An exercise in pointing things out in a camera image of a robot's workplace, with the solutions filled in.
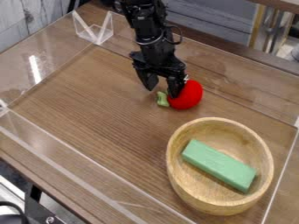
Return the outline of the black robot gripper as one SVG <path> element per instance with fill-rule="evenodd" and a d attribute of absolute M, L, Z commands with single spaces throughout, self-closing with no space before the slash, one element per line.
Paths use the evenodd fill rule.
<path fill-rule="evenodd" d="M 152 91 L 158 76 L 166 79 L 168 95 L 176 98 L 182 90 L 188 75 L 185 64 L 174 56 L 174 44 L 165 38 L 137 38 L 138 51 L 132 51 L 129 57 L 144 88 Z"/>

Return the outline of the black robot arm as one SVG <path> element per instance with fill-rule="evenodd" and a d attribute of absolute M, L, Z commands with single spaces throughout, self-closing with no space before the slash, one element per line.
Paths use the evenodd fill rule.
<path fill-rule="evenodd" d="M 134 30 L 134 42 L 138 52 L 130 52 L 129 57 L 137 77 L 146 90 L 152 91 L 158 76 L 168 85 L 168 94 L 176 98 L 182 91 L 188 75 L 185 64 L 174 56 L 174 46 L 182 41 L 173 40 L 172 28 L 165 22 L 166 11 L 161 0 L 118 0 L 120 7 Z"/>

